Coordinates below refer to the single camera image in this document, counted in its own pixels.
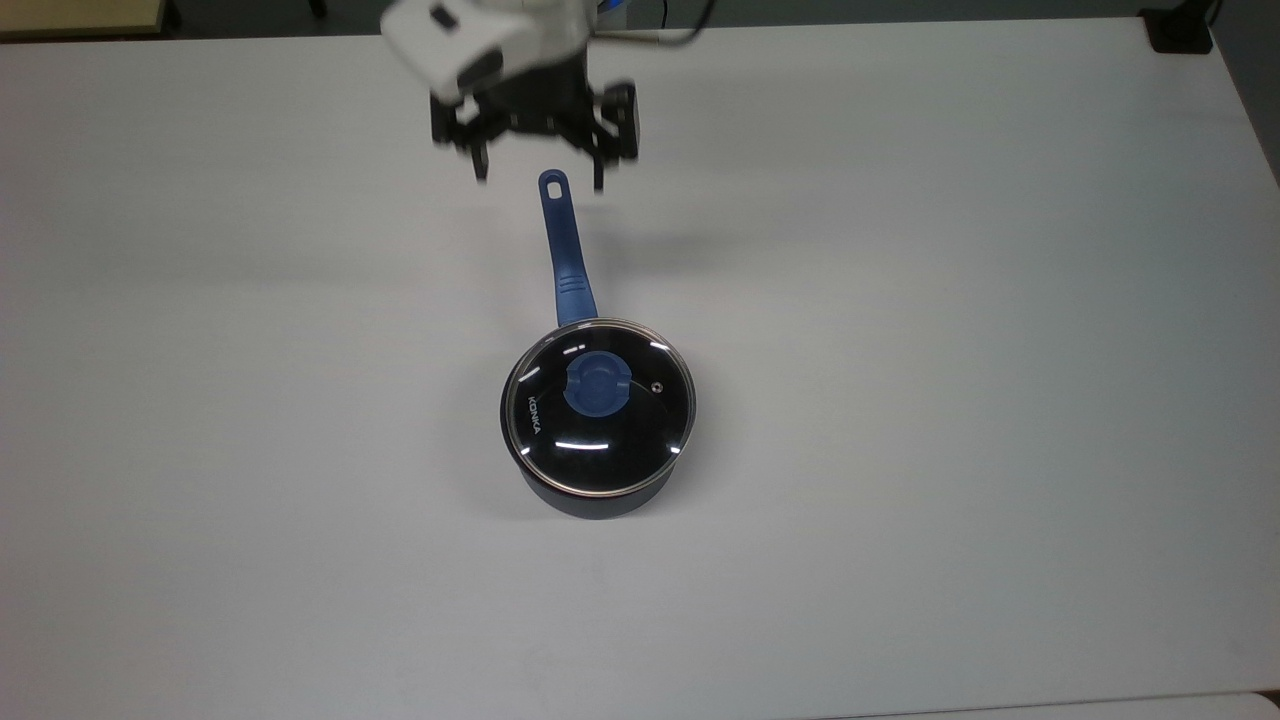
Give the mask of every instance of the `black cable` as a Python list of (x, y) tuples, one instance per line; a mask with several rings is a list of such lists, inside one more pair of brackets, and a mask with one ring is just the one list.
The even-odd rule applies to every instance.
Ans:
[(703, 14), (698, 17), (698, 22), (694, 24), (694, 29), (689, 31), (689, 35), (678, 37), (676, 40), (659, 40), (658, 45), (664, 45), (667, 47), (681, 47), (692, 42), (703, 29), (707, 28), (707, 23), (712, 19), (712, 10), (716, 9), (716, 0), (707, 0), (707, 5), (703, 6)]

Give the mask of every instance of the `pot lid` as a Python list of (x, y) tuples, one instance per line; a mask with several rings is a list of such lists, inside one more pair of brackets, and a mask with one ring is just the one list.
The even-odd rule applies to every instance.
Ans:
[(626, 495), (660, 478), (692, 420), (684, 359), (653, 331), (613, 318), (543, 338), (503, 393), (512, 456), (547, 484), (589, 497)]

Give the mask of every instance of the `cable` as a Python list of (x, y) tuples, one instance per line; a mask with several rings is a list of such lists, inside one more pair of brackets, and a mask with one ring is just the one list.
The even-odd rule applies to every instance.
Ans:
[(668, 40), (655, 32), (596, 32), (591, 36), (591, 40), (630, 42), (634, 45), (660, 45), (663, 47), (684, 47), (701, 35), (703, 29), (707, 28), (707, 23), (712, 19), (712, 10), (714, 9), (716, 0), (707, 0), (707, 5), (703, 6), (703, 14), (698, 17), (698, 24), (694, 26), (694, 29), (675, 40)]
[(707, 0), (703, 5), (703, 14), (698, 17), (698, 22), (694, 23), (694, 29), (689, 31), (689, 35), (678, 37), (676, 40), (659, 38), (658, 45), (666, 45), (667, 47), (684, 47), (694, 40), (707, 28), (707, 23), (712, 19), (712, 10), (716, 9), (716, 0)]

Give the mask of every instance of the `handle grip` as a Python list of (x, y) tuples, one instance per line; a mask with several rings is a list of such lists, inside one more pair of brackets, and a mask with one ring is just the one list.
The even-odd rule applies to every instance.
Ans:
[(543, 196), (543, 220), (547, 222), (552, 272), (556, 274), (556, 322), (564, 327), (595, 318), (595, 297), (582, 261), (568, 178), (561, 170), (547, 170), (538, 178), (538, 191)]

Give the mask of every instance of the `lid rim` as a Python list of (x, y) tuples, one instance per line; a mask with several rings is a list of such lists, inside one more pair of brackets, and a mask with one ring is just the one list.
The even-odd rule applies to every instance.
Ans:
[(530, 462), (527, 457), (521, 455), (518, 443), (516, 442), (516, 434), (511, 430), (511, 418), (515, 414), (515, 405), (516, 405), (515, 401), (516, 395), (513, 391), (520, 384), (517, 382), (513, 382), (516, 379), (517, 372), (522, 366), (525, 366), (529, 363), (529, 360), (536, 356), (547, 343), (554, 342), (558, 337), (566, 336), (571, 332), (596, 325), (637, 332), (641, 336), (649, 337), (652, 342), (662, 345), (663, 348), (671, 355), (672, 360), (675, 360), (676, 368), (680, 370), (681, 379), (684, 380), (685, 387), (689, 388), (689, 419), (685, 423), (685, 432), (680, 437), (681, 450), (684, 450), (685, 445), (689, 442), (689, 436), (692, 432), (694, 418), (696, 416), (696, 409), (698, 409), (698, 402), (694, 391), (694, 379), (689, 373), (689, 365), (685, 364), (684, 356), (681, 356), (680, 352), (676, 351), (676, 348), (672, 347), (666, 338), (653, 332), (652, 329), (646, 328), (645, 325), (641, 325), (640, 323), (634, 323), (631, 320), (625, 320), (622, 318), (590, 318), (586, 320), (556, 328), (554, 331), (539, 338), (538, 342), (535, 342), (529, 350), (525, 351), (524, 355), (520, 356), (520, 360), (517, 360), (516, 364), (511, 368), (511, 374), (507, 375), (507, 382), (502, 389), (502, 406), (500, 406), (502, 436), (503, 439), (507, 442), (507, 451), (511, 452), (512, 459), (516, 461), (517, 465), (520, 465), (522, 470), (530, 473), (538, 482), (541, 482), (561, 492), (581, 497), (585, 500), (608, 500), (613, 497), (623, 497), (636, 493), (652, 486), (653, 483), (663, 478), (666, 474), (668, 474), (671, 469), (675, 466), (676, 460), (680, 459), (680, 454), (673, 452), (671, 457), (663, 461), (663, 464), (654, 473), (649, 474), (643, 480), (632, 483), (625, 488), (609, 489), (609, 491), (591, 491), (568, 486), (561, 480), (557, 480), (556, 478), (552, 478), (540, 468)]

